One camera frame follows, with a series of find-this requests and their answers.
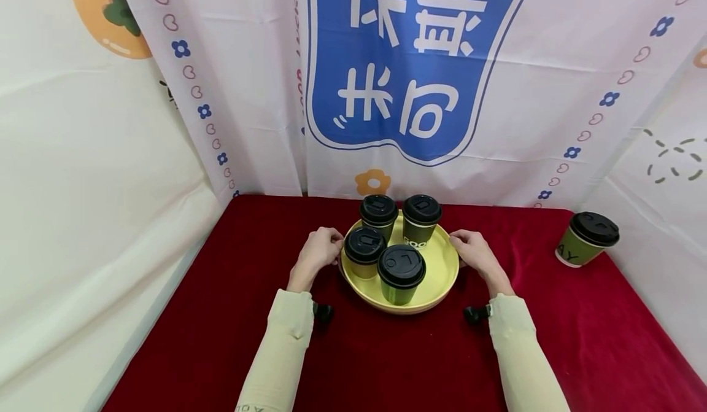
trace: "green paper cup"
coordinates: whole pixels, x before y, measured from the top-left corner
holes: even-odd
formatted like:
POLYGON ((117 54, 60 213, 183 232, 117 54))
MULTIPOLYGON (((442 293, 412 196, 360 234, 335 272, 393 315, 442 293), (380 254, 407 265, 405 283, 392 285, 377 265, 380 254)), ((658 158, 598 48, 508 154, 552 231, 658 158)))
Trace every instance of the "green paper cup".
POLYGON ((412 246, 390 246, 378 259, 381 291, 392 305, 407 305, 426 273, 425 259, 412 246))
POLYGON ((380 230, 385 243, 389 243, 398 214, 394 199, 383 194, 367 195, 358 212, 361 214, 361 224, 380 230))
POLYGON ((579 212, 570 219, 555 257, 567 266, 581 268, 618 241, 619 227, 614 222, 596 212, 579 212))
POLYGON ((432 237, 442 217, 442 207, 429 195, 416 194, 402 204, 402 239, 413 248, 422 249, 432 237))
POLYGON ((361 226, 349 232, 344 239, 344 253, 353 273, 361 278, 376 277, 378 258, 385 245, 385 237, 376 228, 361 226))

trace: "cup lid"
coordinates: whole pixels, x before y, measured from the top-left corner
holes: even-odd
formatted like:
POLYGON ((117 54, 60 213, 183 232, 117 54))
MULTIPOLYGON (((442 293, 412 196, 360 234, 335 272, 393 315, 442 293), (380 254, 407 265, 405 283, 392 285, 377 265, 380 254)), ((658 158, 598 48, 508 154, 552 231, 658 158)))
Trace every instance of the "cup lid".
POLYGON ((619 241, 619 227, 596 212, 579 212, 570 219, 570 227, 588 243, 608 248, 619 241))
POLYGON ((411 222, 433 225, 442 218, 442 207, 427 194, 416 194, 402 204, 402 213, 411 222))
POLYGON ((367 195, 358 208, 361 218, 371 223, 387 223, 397 218, 394 199, 384 194, 367 195))
POLYGON ((385 249, 383 234, 369 226, 354 229, 344 240, 346 257, 355 263, 376 263, 383 249, 385 249))
POLYGON ((426 273, 427 266, 422 254, 406 244, 390 246, 378 259, 378 276, 396 289, 418 286, 426 273))

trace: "long sleeve shirt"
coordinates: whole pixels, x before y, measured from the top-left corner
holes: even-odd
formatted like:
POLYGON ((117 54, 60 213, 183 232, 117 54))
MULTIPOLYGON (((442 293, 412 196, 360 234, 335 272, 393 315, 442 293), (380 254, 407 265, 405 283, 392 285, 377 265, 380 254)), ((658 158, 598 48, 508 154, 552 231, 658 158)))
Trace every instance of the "long sleeve shirt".
MULTIPOLYGON (((313 324, 309 292, 278 291, 236 412, 292 411, 313 324)), ((497 295, 490 301, 489 329, 508 411, 569 411, 562 389, 538 345, 525 301, 497 295)))

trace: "red velvet surface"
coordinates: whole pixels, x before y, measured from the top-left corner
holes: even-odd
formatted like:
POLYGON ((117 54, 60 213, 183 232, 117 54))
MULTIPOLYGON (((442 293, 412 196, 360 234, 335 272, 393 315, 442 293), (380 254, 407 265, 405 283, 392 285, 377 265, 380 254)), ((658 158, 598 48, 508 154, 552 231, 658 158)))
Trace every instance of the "red velvet surface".
MULTIPOLYGON (((104 412, 233 412, 277 288, 311 230, 345 232, 358 202, 244 195, 211 233, 104 412)), ((707 388, 629 283, 602 254, 585 268, 555 259, 570 212, 445 206, 447 231, 481 231, 523 297, 572 411, 704 411, 707 388)), ((488 295, 463 269, 427 313, 379 313, 336 267, 315 300, 333 305, 315 324, 295 411, 505 411, 487 324, 462 308, 488 295)))

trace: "round tray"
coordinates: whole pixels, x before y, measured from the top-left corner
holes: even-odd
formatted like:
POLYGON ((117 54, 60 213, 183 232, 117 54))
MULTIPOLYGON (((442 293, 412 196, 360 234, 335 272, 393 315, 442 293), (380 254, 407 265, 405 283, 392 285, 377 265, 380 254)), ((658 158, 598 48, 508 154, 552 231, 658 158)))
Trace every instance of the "round tray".
MULTIPOLYGON (((361 221, 355 223, 349 231, 361 226, 361 221)), ((402 211, 399 211, 393 234, 388 246, 403 244, 402 239, 402 211)), ((362 299, 366 300, 373 308, 380 309, 390 314, 410 315, 424 313, 428 309, 434 308, 444 299, 457 280, 459 273, 459 257, 454 246, 449 242, 449 235, 445 230, 437 225, 427 246, 419 249, 427 264, 427 275, 417 287, 412 300, 403 306, 391 305, 381 292, 381 278, 376 277, 363 279, 358 277, 350 267, 350 260, 346 253, 341 250, 340 269, 341 273, 362 299)))

